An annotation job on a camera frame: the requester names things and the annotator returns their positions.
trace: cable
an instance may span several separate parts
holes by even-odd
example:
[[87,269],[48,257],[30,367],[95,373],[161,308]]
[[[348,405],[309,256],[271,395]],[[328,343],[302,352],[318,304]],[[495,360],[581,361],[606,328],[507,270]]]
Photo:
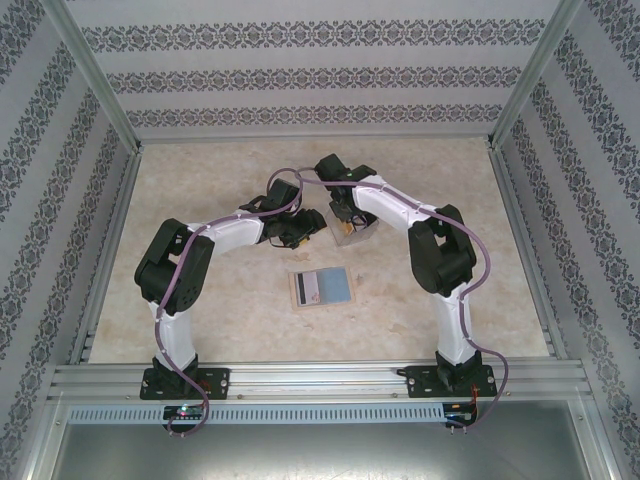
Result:
[[[191,430],[189,430],[188,432],[184,432],[184,433],[180,433],[179,435],[181,437],[186,437],[189,435],[192,435],[194,433],[196,433],[207,421],[208,417],[209,417],[209,398],[207,397],[206,392],[200,387],[200,385],[198,385],[194,380],[192,380],[188,375],[186,375],[180,368],[178,368],[178,366],[173,362],[173,360],[171,360],[171,357],[169,357],[169,355],[167,354],[166,349],[164,348],[164,344],[162,343],[162,338],[160,336],[160,322],[162,319],[162,314],[164,312],[164,308],[166,307],[167,303],[169,302],[169,298],[171,297],[171,294],[173,293],[177,281],[178,281],[178,277],[180,276],[180,272],[182,271],[182,268],[184,267],[184,263],[185,260],[187,258],[187,254],[191,248],[191,245],[193,244],[193,242],[195,241],[196,237],[198,235],[200,235],[200,233],[202,233],[203,231],[205,231],[208,228],[211,228],[215,225],[218,225],[219,223],[223,223],[226,221],[230,221],[230,220],[236,220],[236,219],[241,219],[241,218],[256,218],[256,217],[264,217],[264,216],[269,216],[269,215],[276,215],[278,213],[282,213],[285,212],[287,210],[289,210],[292,206],[296,205],[296,202],[298,202],[301,198],[302,198],[302,189],[304,187],[305,183],[309,183],[312,185],[321,185],[321,186],[325,186],[325,187],[338,187],[338,186],[343,186],[343,187],[366,187],[366,188],[374,188],[376,190],[380,190],[382,192],[386,192],[389,195],[391,195],[392,197],[396,198],[397,200],[401,201],[402,203],[404,203],[405,205],[407,205],[410,208],[413,208],[414,210],[417,210],[421,213],[424,213],[425,215],[429,215],[437,220],[440,220],[442,222],[448,223],[449,225],[452,225],[454,227],[456,227],[457,229],[461,230],[462,232],[464,232],[465,234],[467,234],[480,248],[482,255],[484,257],[485,260],[485,269],[483,274],[481,275],[480,279],[473,283],[472,285],[470,285],[469,287],[467,287],[465,290],[463,290],[460,293],[460,298],[459,298],[459,302],[460,302],[460,327],[462,329],[462,333],[465,337],[465,340],[469,343],[469,345],[471,345],[474,349],[479,350],[480,352],[484,352],[487,353],[489,355],[494,355],[496,357],[498,357],[502,363],[504,364],[504,377],[502,379],[502,383],[500,385],[500,388],[498,389],[498,392],[496,394],[496,396],[494,397],[493,401],[491,402],[491,405],[489,406],[489,408],[487,409],[487,411],[485,412],[485,414],[482,416],[482,418],[480,418],[478,421],[476,421],[473,425],[471,425],[469,428],[475,428],[477,425],[479,425],[480,423],[482,423],[482,421],[488,416],[489,413],[491,413],[491,411],[495,408],[498,400],[500,399],[500,397],[502,396],[502,393],[504,392],[504,389],[506,387],[507,384],[507,380],[509,378],[509,364],[507,362],[507,359],[504,357],[504,355],[502,355],[499,352],[496,352],[494,350],[490,350],[484,347],[479,346],[478,344],[476,344],[469,335],[469,332],[467,330],[467,326],[465,324],[465,319],[464,319],[464,298],[471,293],[472,291],[476,290],[477,288],[479,288],[489,277],[489,273],[491,272],[491,259],[489,257],[489,251],[487,250],[487,247],[484,245],[484,243],[482,242],[482,240],[480,240],[480,238],[472,231],[470,230],[468,227],[466,227],[464,224],[459,223],[455,220],[453,220],[452,218],[446,217],[444,215],[441,215],[435,211],[432,211],[430,209],[425,208],[424,206],[422,206],[419,203],[415,203],[409,199],[407,199],[405,196],[403,196],[402,194],[391,190],[391,189],[387,189],[386,184],[375,184],[375,183],[369,183],[369,182],[352,182],[352,181],[338,181],[338,182],[325,182],[322,180],[315,180],[315,179],[311,179],[311,178],[305,178],[303,177],[300,173],[301,172],[305,172],[305,171],[310,171],[310,170],[314,170],[311,167],[306,167],[306,168],[301,168],[301,169],[293,169],[293,168],[289,168],[289,167],[285,167],[285,168],[280,168],[278,170],[276,170],[271,177],[269,178],[269,181],[267,182],[267,191],[269,190],[269,188],[271,187],[271,183],[273,182],[273,180],[276,178],[276,176],[278,176],[280,173],[283,172],[291,172],[295,175],[296,179],[299,182],[299,190],[298,193],[296,194],[295,198],[289,202],[287,205],[285,205],[284,207],[278,208],[276,210],[271,210],[268,212],[258,212],[258,213],[242,213],[242,214],[236,214],[236,215],[229,215],[226,217],[222,217],[222,218],[218,218],[216,220],[213,220],[209,223],[206,223],[204,225],[202,225],[201,227],[199,227],[198,229],[196,229],[193,234],[189,237],[189,240],[187,240],[187,243],[184,246],[184,249],[182,251],[182,254],[180,256],[180,260],[178,261],[178,265],[176,267],[176,270],[173,274],[173,277],[171,278],[171,281],[169,282],[169,286],[167,287],[167,291],[164,294],[164,297],[162,298],[162,301],[160,302],[160,305],[158,306],[158,310],[156,313],[156,325],[155,325],[155,337],[156,337],[156,343],[158,344],[158,348],[160,349],[160,353],[162,354],[162,356],[164,357],[164,359],[166,360],[167,364],[182,378],[184,379],[187,383],[189,383],[193,388],[196,389],[196,391],[198,393],[200,393],[200,395],[203,398],[203,403],[202,406],[204,408],[204,413],[202,416],[202,419],[200,420],[200,423],[198,423],[196,426],[194,426]],[[169,423],[167,425],[167,429],[169,431],[170,435],[176,435],[176,432],[174,432],[173,430],[171,430],[171,424],[173,422],[174,418],[171,418],[169,420]]]
[[286,245],[276,245],[275,243],[273,243],[273,239],[270,238],[269,239],[269,244],[273,247],[273,248],[289,248]]
[[473,412],[471,412],[471,415],[473,415],[474,413],[480,413],[478,410],[478,387],[476,387],[475,383],[471,385],[471,394],[473,395],[473,400],[471,401]]
[[481,418],[479,418],[475,423],[470,425],[467,429],[476,428],[478,425],[480,425],[487,418],[487,416],[495,408],[495,406],[498,403],[498,400],[500,400],[500,397],[502,396],[502,394],[504,392],[505,387],[507,386],[507,381],[509,379],[509,362],[507,362],[507,359],[505,358],[505,356],[502,355],[500,352],[496,352],[495,350],[490,350],[488,348],[481,347],[480,345],[475,343],[471,339],[471,336],[469,335],[469,331],[467,330],[467,325],[465,324],[465,321],[464,321],[464,299],[465,299],[465,297],[468,294],[470,294],[471,292],[473,292],[474,290],[476,290],[477,288],[479,288],[484,282],[486,282],[487,278],[489,278],[489,273],[491,273],[491,257],[489,256],[489,251],[487,250],[487,247],[482,242],[480,237],[478,237],[478,235],[476,235],[466,225],[464,225],[464,224],[462,224],[460,222],[457,222],[456,220],[454,220],[452,218],[445,217],[444,215],[441,215],[438,212],[435,212],[433,210],[425,208],[423,205],[421,205],[419,203],[416,203],[416,202],[413,202],[412,200],[409,200],[404,195],[396,192],[395,190],[385,188],[386,184],[380,185],[380,184],[377,184],[377,183],[350,182],[350,181],[346,181],[346,182],[324,182],[322,180],[315,180],[315,179],[312,179],[312,178],[304,178],[302,175],[300,175],[300,171],[296,172],[295,176],[301,183],[310,183],[312,185],[322,185],[322,186],[325,186],[325,187],[339,187],[339,186],[343,186],[343,187],[366,187],[366,188],[374,188],[376,190],[380,190],[382,192],[386,192],[389,195],[391,195],[392,197],[394,197],[395,199],[400,200],[402,203],[404,203],[408,207],[410,207],[410,208],[412,208],[414,210],[417,210],[417,211],[419,211],[421,213],[424,213],[425,215],[429,215],[430,217],[433,217],[433,218],[435,218],[437,220],[440,220],[441,222],[445,222],[445,223],[448,223],[449,225],[451,225],[453,227],[456,227],[458,230],[461,230],[462,232],[467,234],[476,243],[476,245],[478,245],[478,247],[480,248],[480,251],[482,252],[482,256],[484,257],[484,272],[482,272],[482,275],[480,276],[480,279],[477,282],[469,285],[465,290],[460,292],[460,297],[458,299],[459,306],[460,306],[460,308],[459,308],[459,311],[460,311],[460,317],[459,317],[460,318],[460,328],[462,329],[462,334],[464,335],[465,340],[474,349],[476,349],[476,350],[478,350],[480,352],[483,352],[483,353],[498,357],[502,361],[502,364],[504,365],[504,376],[502,377],[502,383],[500,384],[500,387],[498,388],[498,392],[496,393],[496,396],[493,398],[493,401],[491,402],[491,404],[487,408],[487,410],[484,413],[484,415]]

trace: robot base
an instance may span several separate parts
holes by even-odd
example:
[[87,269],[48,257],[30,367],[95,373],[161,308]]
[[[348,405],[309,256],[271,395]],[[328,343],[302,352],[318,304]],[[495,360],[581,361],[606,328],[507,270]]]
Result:
[[[226,400],[229,391],[228,368],[198,368],[198,356],[184,369],[207,394],[209,400]],[[140,387],[141,400],[198,400],[201,395],[177,373],[162,365],[155,357],[153,368],[147,368]]]
[[396,372],[407,379],[409,398],[468,397],[472,388],[478,397],[495,397],[498,393],[493,369],[482,365],[480,352],[458,365],[436,352],[436,361],[437,366],[416,365]]

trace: patterned wallpaper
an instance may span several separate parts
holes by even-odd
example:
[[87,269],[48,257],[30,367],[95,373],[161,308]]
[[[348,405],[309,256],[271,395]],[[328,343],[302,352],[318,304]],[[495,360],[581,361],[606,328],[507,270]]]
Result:
[[585,1],[503,148],[623,478],[640,478],[639,18],[633,1]]
[[491,131],[557,0],[70,1],[144,140]]
[[65,363],[129,158],[36,1],[0,2],[0,479]]

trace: beige floor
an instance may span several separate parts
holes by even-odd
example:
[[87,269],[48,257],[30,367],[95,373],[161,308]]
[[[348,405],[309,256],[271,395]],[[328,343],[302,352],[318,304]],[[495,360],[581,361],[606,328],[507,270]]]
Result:
[[[90,361],[146,363],[154,355],[153,319],[133,273],[162,221],[228,214],[262,193],[275,169],[313,166],[332,152],[426,203],[456,205],[494,264],[471,297],[476,340],[508,356],[548,355],[483,141],[348,139],[146,147]],[[324,212],[328,193],[309,186],[304,204]],[[340,265],[350,268],[355,303],[292,309],[289,272]],[[264,243],[228,252],[211,265],[194,308],[203,361],[433,358],[437,344],[406,237],[388,225],[350,247],[337,248],[325,229],[294,251]]]

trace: robotic arm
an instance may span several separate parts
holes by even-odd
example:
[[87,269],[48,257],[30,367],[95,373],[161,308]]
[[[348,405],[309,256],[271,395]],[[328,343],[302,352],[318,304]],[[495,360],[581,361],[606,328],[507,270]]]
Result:
[[[212,258],[244,245],[267,240],[273,244],[274,238],[281,242],[276,246],[295,249],[326,227],[318,211],[305,210],[299,205],[285,212],[268,214],[290,204],[298,191],[295,185],[276,179],[266,196],[258,196],[236,210],[237,218],[207,227],[194,239],[159,319],[165,353],[192,379],[198,375],[198,357],[192,342],[191,310],[200,296]],[[266,215],[241,217],[248,213]],[[177,268],[171,256],[180,256],[189,238],[202,226],[200,223],[185,225],[173,218],[166,220],[138,265],[134,280],[140,286],[142,297],[149,302],[154,318]],[[182,398],[190,393],[190,386],[173,372],[163,352],[158,351],[153,358],[151,377],[150,381],[159,386],[156,390],[170,397]]]
[[[461,328],[459,299],[471,281],[476,256],[466,234],[419,211],[419,207],[462,223],[460,212],[451,205],[436,209],[421,204],[386,184],[373,169],[361,165],[351,170],[334,154],[322,159],[314,170],[324,182],[362,182],[356,186],[334,183],[326,187],[331,193],[331,209],[340,221],[362,229],[380,218],[406,232],[413,275],[423,289],[434,294],[439,325],[437,379],[449,392],[454,392],[460,385],[468,385],[469,379],[478,373],[482,359],[480,352],[467,342]],[[195,380],[198,370],[197,354],[191,340],[191,307],[202,290],[212,257],[243,245],[271,242],[276,237],[282,242],[279,246],[296,248],[326,226],[317,211],[300,209],[299,205],[286,212],[268,215],[268,212],[291,203],[298,190],[298,187],[277,179],[266,197],[257,197],[241,206],[235,212],[238,218],[208,227],[194,239],[176,288],[160,318],[160,336],[166,353],[190,378]],[[240,217],[243,213],[257,212],[266,216]],[[189,237],[201,226],[185,225],[175,219],[165,221],[138,266],[135,281],[154,317],[176,271],[170,255],[181,255]],[[462,305],[470,335],[467,298]],[[162,352],[154,357],[153,367],[154,381],[172,395],[169,398],[189,396],[189,385],[172,371]]]
[[[423,204],[388,185],[366,165],[353,170],[345,167],[335,154],[323,158],[314,170],[324,182],[367,185],[326,187],[331,192],[331,210],[339,220],[349,223],[364,218],[370,225],[379,218],[406,232],[413,275],[424,290],[433,294],[439,330],[438,377],[449,389],[463,382],[482,364],[480,352],[467,342],[460,325],[460,294],[471,281],[476,256],[466,234],[422,213],[419,207],[463,223],[458,209],[452,205],[438,209]],[[462,304],[466,329],[471,335],[469,298]]]

